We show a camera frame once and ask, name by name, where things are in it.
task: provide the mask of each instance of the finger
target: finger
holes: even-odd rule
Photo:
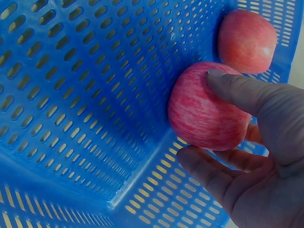
[[[245,140],[263,145],[263,140],[257,125],[252,123],[248,125]]]
[[[194,150],[202,159],[204,159],[206,162],[217,168],[218,170],[230,175],[231,177],[236,177],[240,174],[243,174],[243,172],[236,171],[236,170],[231,170],[228,168],[226,165],[218,162],[214,158],[212,158],[209,154],[206,153],[206,151],[202,148],[195,147],[195,146],[188,146],[186,147],[187,150]]]
[[[222,203],[233,178],[200,155],[201,149],[189,146],[178,151],[177,159],[182,167],[196,178],[213,197]]]
[[[242,75],[228,75],[218,69],[207,74],[208,85],[224,101],[257,116],[267,97],[277,86]]]
[[[262,167],[268,158],[261,155],[253,155],[239,149],[228,151],[214,151],[225,163],[245,172],[251,172]]]

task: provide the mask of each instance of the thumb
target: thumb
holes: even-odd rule
[[[207,82],[212,91],[222,100],[239,109],[257,116],[267,98],[278,87],[243,75],[228,75],[218,69],[211,69]]]
[[[304,90],[214,69],[207,83],[219,98],[257,117],[263,143],[279,165],[304,167]]]

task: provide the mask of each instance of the plastic crate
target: plastic crate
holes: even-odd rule
[[[286,83],[302,0],[0,0],[0,225],[224,226],[176,161],[185,142],[167,101],[187,66],[218,61],[218,26],[236,8],[278,34],[253,77]]]

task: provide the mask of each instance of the apple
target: apple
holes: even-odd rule
[[[220,25],[218,54],[224,64],[241,73],[260,74],[269,69],[276,43],[275,28],[265,18],[239,9]]]
[[[239,75],[220,63],[200,62],[188,67],[173,87],[168,104],[169,122],[187,143],[225,151],[244,139],[251,116],[211,91],[206,78],[209,69]]]

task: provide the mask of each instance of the oval hole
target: oval hole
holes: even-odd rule
[[[86,37],[82,40],[83,44],[88,44],[93,38],[95,34],[94,32],[90,32]]]
[[[76,129],[71,133],[71,138],[74,138],[74,137],[77,135],[77,133],[79,132],[79,130],[80,130],[79,127],[76,128]]]
[[[55,85],[54,85],[54,89],[58,90],[66,81],[65,77],[62,77]]]
[[[12,146],[17,139],[18,139],[18,134],[13,134],[13,136],[9,139],[8,145]]]
[[[126,18],[123,22],[122,22],[122,26],[126,27],[128,24],[130,24],[131,22],[131,18]]]
[[[73,149],[69,150],[67,153],[66,153],[66,158],[68,158],[69,156],[71,156],[71,154],[73,153]]]
[[[19,38],[18,38],[18,44],[22,45],[24,44],[28,39],[30,39],[34,34],[34,30],[32,28],[28,28]]]
[[[117,16],[120,17],[120,16],[123,15],[126,11],[127,11],[127,7],[126,7],[126,6],[122,7],[120,10],[118,10]]]
[[[64,132],[67,132],[67,131],[70,129],[70,127],[72,126],[72,124],[73,124],[73,122],[72,122],[72,121],[69,121],[69,122],[66,124],[66,126],[64,127],[63,131],[64,131]]]
[[[85,19],[76,26],[76,32],[82,32],[89,25],[89,20]]]
[[[79,139],[78,139],[78,143],[81,143],[86,137],[86,134],[83,134]]]
[[[49,61],[49,55],[44,55],[36,64],[36,68],[42,68]]]
[[[41,163],[45,159],[45,157],[45,154],[41,155],[40,158],[37,159],[36,163]]]
[[[82,14],[82,12],[83,12],[82,8],[77,7],[75,10],[70,12],[70,14],[68,15],[68,19],[69,20],[75,20],[76,18],[78,18]]]
[[[42,128],[42,124],[38,124],[31,132],[32,135],[36,135]]]
[[[100,48],[100,44],[99,44],[99,43],[95,44],[95,45],[90,49],[89,54],[90,54],[90,55],[94,55],[94,54],[99,50],[99,48]]]
[[[31,121],[33,120],[33,116],[29,115],[25,120],[22,122],[21,127],[25,128],[27,127]]]
[[[53,106],[46,114],[46,117],[50,118],[54,113],[55,111],[57,110],[57,106]]]
[[[14,32],[17,29],[20,28],[21,25],[23,25],[25,22],[25,16],[24,15],[20,15],[19,17],[16,18],[16,20],[14,22],[11,23],[11,25],[9,26],[9,32]]]
[[[8,79],[12,79],[21,70],[22,64],[16,63],[8,72]]]
[[[34,54],[36,54],[40,49],[41,49],[42,43],[36,42],[28,51],[27,51],[27,56],[28,57],[33,57]]]
[[[20,147],[18,148],[18,152],[22,152],[24,151],[24,149],[28,146],[28,142],[27,141],[24,141]]]
[[[63,96],[62,96],[62,99],[63,100],[66,100],[67,98],[68,98],[68,96],[70,96],[70,94],[73,92],[73,87],[70,87],[66,92],[65,92],[65,94],[63,94]]]
[[[98,10],[96,10],[96,12],[95,12],[95,17],[96,18],[99,18],[99,17],[101,17],[102,15],[104,15],[106,13],[106,7],[105,6],[102,6],[102,7],[100,7]]]
[[[81,59],[72,66],[71,70],[73,72],[76,72],[82,66],[82,64],[83,64],[83,60]]]
[[[61,7],[62,8],[67,8],[69,7],[70,5],[72,5],[76,0],[63,0],[61,2]]]
[[[112,30],[111,32],[109,32],[107,35],[106,35],[106,39],[107,40],[110,40],[110,39],[112,39],[113,38],[113,36],[115,36],[115,34],[116,34],[116,30],[114,29],[114,30]]]
[[[68,36],[62,37],[61,40],[59,40],[56,44],[56,49],[61,49],[64,45],[66,45],[69,41]]]
[[[5,111],[13,103],[13,100],[14,97],[12,95],[7,96],[5,101],[1,105],[1,110]]]
[[[11,115],[11,118],[13,120],[17,120],[18,117],[21,115],[21,113],[23,112],[23,107],[19,106],[15,109],[15,111],[13,112],[13,114]]]
[[[54,162],[54,159],[49,160],[49,162],[46,164],[46,168],[50,167]]]
[[[46,74],[46,80],[50,80],[52,78],[52,76],[58,71],[58,67],[54,66],[52,69],[50,69],[49,72],[47,72]]]
[[[136,16],[139,16],[139,15],[141,15],[142,13],[143,13],[143,7],[140,7],[140,8],[136,11],[135,15],[136,15]]]
[[[46,103],[48,102],[48,100],[49,100],[49,97],[48,97],[48,96],[44,97],[44,98],[38,103],[37,109],[42,109],[42,108],[46,105]]]
[[[38,92],[40,91],[40,87],[37,85],[35,86],[32,91],[30,91],[30,93],[28,94],[28,99],[32,100],[36,97],[36,95],[38,94]]]
[[[53,148],[54,146],[57,145],[58,142],[59,142],[59,138],[57,137],[56,139],[53,140],[53,142],[49,145],[49,147]]]
[[[6,61],[11,57],[12,52],[11,50],[7,50],[1,57],[0,57],[0,67],[3,66]]]
[[[62,24],[61,23],[57,23],[56,25],[54,25],[49,31],[47,36],[50,38],[53,38],[55,35],[57,35],[60,31],[62,30]]]
[[[37,148],[34,148],[29,154],[28,154],[28,158],[33,157],[33,155],[37,152]]]
[[[100,0],[89,0],[89,5],[90,6],[93,6],[95,5],[96,3],[98,3]]]
[[[17,9],[17,4],[14,2],[10,4],[0,15],[0,19],[4,20],[6,19],[9,15],[11,15],[15,10]]]
[[[8,126],[3,126],[0,130],[0,138],[2,138],[6,132],[8,132],[9,127]]]
[[[42,136],[42,138],[40,139],[40,141],[41,141],[41,142],[46,141],[46,140],[49,138],[50,135],[51,135],[51,132],[50,132],[50,131],[47,131],[47,132]]]
[[[75,53],[76,53],[76,48],[72,48],[71,50],[69,50],[69,52],[66,53],[63,59],[65,61],[68,61]]]
[[[106,27],[108,27],[112,22],[111,18],[107,18],[106,20],[104,20],[101,25],[100,28],[105,29]]]
[[[65,116],[66,116],[65,114],[62,114],[61,116],[59,116],[59,118],[55,121],[55,125],[61,124],[61,122],[63,121]]]
[[[48,24],[55,16],[56,16],[55,10],[51,9],[49,12],[47,12],[45,15],[43,15],[43,16],[40,18],[39,23],[40,23],[41,25],[46,25],[46,24]]]
[[[33,12],[38,12],[39,10],[41,10],[44,6],[46,6],[48,3],[48,0],[38,0],[36,1],[32,7],[31,7],[31,10]]]
[[[143,26],[147,22],[147,18],[143,18],[139,21],[139,25]]]

